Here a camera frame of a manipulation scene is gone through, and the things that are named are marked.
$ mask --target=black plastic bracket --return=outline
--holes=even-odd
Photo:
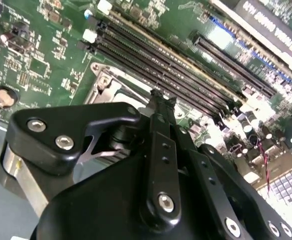
[[[47,173],[63,175],[76,165],[84,137],[99,136],[110,127],[134,124],[139,119],[140,113],[125,102],[21,110],[10,119],[6,141],[16,155]],[[30,120],[41,120],[46,130],[31,131],[27,127]],[[73,148],[59,148],[55,143],[58,136],[70,137]]]
[[[147,105],[154,110],[146,141],[144,194],[140,213],[154,232],[171,230],[181,217],[176,145],[170,138],[170,121],[175,100],[165,100],[152,91]]]

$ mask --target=bolt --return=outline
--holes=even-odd
[[[133,107],[129,107],[128,108],[128,112],[130,112],[131,114],[134,114],[134,115],[137,114],[136,111],[135,111],[135,109]]]
[[[268,222],[268,224],[269,224],[269,227],[270,227],[272,233],[273,233],[276,237],[280,237],[280,232],[279,232],[279,230],[277,229],[277,227],[276,227],[272,222],[270,222],[270,221]]]
[[[174,210],[174,202],[168,195],[160,194],[158,200],[160,207],[162,207],[164,211],[171,213]]]
[[[285,233],[292,238],[292,231],[290,230],[290,228],[288,228],[287,225],[285,225],[284,223],[281,223],[281,227],[284,229]]]
[[[27,126],[29,130],[36,133],[41,133],[46,129],[46,124],[41,120],[30,120],[27,122]]]
[[[61,135],[55,140],[56,145],[63,150],[71,150],[74,147],[74,141],[65,135]]]
[[[158,115],[158,120],[162,123],[165,123],[165,120],[161,115]]]
[[[233,236],[235,236],[236,238],[240,237],[241,231],[238,224],[235,221],[227,217],[225,220],[225,223],[226,223],[227,229],[229,230],[229,232],[231,232]]]
[[[214,153],[215,153],[215,150],[214,150],[211,146],[208,146],[208,151],[209,151],[211,154],[214,154]]]
[[[180,128],[180,131],[183,133],[183,134],[186,134],[187,133],[187,130],[185,130],[182,126],[179,127]]]

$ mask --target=mounting hole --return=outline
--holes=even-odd
[[[165,164],[169,164],[169,159],[165,156],[162,157],[162,161],[164,161]]]
[[[281,227],[284,229],[285,233],[290,237],[292,238],[292,231],[290,230],[290,228],[288,228],[287,225],[285,225],[283,222],[280,223],[281,224]]]
[[[167,150],[170,149],[170,146],[166,143],[163,143],[162,146],[164,147],[164,149],[167,149]]]
[[[216,185],[216,182],[215,182],[215,180],[214,180],[212,177],[209,178],[209,182],[210,182],[212,185]]]
[[[268,222],[268,224],[269,224],[269,227],[270,227],[272,233],[276,237],[280,237],[280,232],[279,232],[278,228],[272,222],[270,222],[270,221]]]
[[[204,166],[205,168],[208,168],[208,165],[207,165],[204,161],[202,161],[201,164],[202,164],[202,166]]]
[[[208,146],[207,149],[208,149],[208,151],[209,151],[211,154],[214,154],[214,153],[215,153],[215,150],[213,149],[212,146]]]
[[[92,69],[94,69],[95,71],[99,70],[99,66],[97,64],[94,64],[94,66],[92,67]]]

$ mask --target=pcie slot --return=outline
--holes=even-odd
[[[216,60],[218,60],[219,64],[229,69],[231,72],[239,76],[245,83],[251,85],[268,98],[271,98],[273,95],[276,94],[276,91],[272,89],[271,86],[263,82],[261,79],[257,79],[256,76],[253,76],[243,66],[240,66],[227,54],[218,50],[213,44],[208,42],[202,36],[196,36],[196,38],[194,39],[194,45],[201,51],[213,55]]]
[[[108,44],[110,47],[118,48],[121,51],[123,51],[125,54],[130,54],[130,56],[133,56],[138,61],[140,61],[142,64],[145,64],[145,66],[149,66],[150,68],[157,71],[157,74],[160,74],[161,76],[165,77],[172,83],[176,84],[179,87],[183,87],[187,92],[193,94],[198,99],[205,101],[205,103],[213,110],[215,111],[226,111],[225,106],[217,104],[213,99],[208,98],[204,94],[200,93],[199,91],[196,91],[193,89],[193,86],[191,86],[188,82],[184,82],[182,80],[176,81],[175,76],[173,76],[171,73],[167,72],[165,69],[162,69],[160,66],[154,64],[149,59],[145,58],[143,55],[138,54],[137,52],[133,51],[132,49],[128,48],[127,46],[120,44],[118,41],[116,41],[113,38],[105,36],[103,43]]]
[[[99,45],[98,52],[104,55],[105,57],[113,60],[115,63],[120,64],[120,66],[122,66],[123,69],[129,69],[129,71],[132,72],[133,74],[139,76],[140,78],[144,79],[145,81],[155,86],[158,86],[163,91],[167,91],[170,94],[175,95],[184,103],[201,111],[202,113],[210,117],[213,117],[216,114],[218,114],[213,110],[210,110],[208,107],[204,106],[202,103],[197,102],[192,96],[187,94],[187,92],[184,89],[178,89],[177,87],[171,85],[168,81],[164,82],[163,79],[160,79],[158,76],[155,76],[155,74],[149,72],[149,70],[147,70],[146,68],[140,66],[136,62],[130,61],[125,56],[118,54],[118,52],[116,52],[114,49],[108,49],[103,45]]]
[[[176,74],[179,74],[181,76],[184,76],[185,78],[191,79],[194,81],[197,85],[200,86],[203,90],[207,91],[210,95],[214,96],[215,99],[218,99],[219,102],[222,102],[224,105],[226,105],[229,102],[232,102],[232,100],[220,93],[219,91],[213,89],[211,85],[208,85],[204,81],[198,81],[198,78],[196,78],[193,74],[182,68],[180,65],[174,63],[171,59],[164,56],[160,52],[158,52],[157,49],[153,49],[143,41],[141,41],[139,38],[135,37],[134,35],[129,34],[124,29],[114,26],[112,24],[109,25],[109,29],[114,32],[116,35],[121,36],[122,38],[125,38],[129,40],[131,43],[136,45],[137,47],[141,48],[146,52],[147,55],[149,55],[152,58],[156,58],[158,61],[160,61],[161,64],[164,64],[166,66],[169,66],[171,69],[173,69]]]

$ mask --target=electrolytic capacitor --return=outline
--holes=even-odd
[[[259,141],[259,137],[258,135],[256,134],[255,131],[251,131],[247,134],[247,139],[248,141],[253,145],[253,146],[257,146],[258,144],[258,141]]]
[[[280,142],[286,140],[285,134],[280,129],[275,130],[275,136]]]
[[[265,135],[266,139],[272,138],[272,133],[270,132],[269,128],[267,128],[266,126],[262,126],[261,131]]]
[[[249,133],[252,130],[252,126],[249,124],[247,120],[241,121],[241,126],[245,133]]]
[[[250,124],[257,128],[259,125],[259,120],[255,116],[255,114],[252,111],[250,111],[250,112],[247,112],[246,115],[247,115],[247,119],[250,122]]]

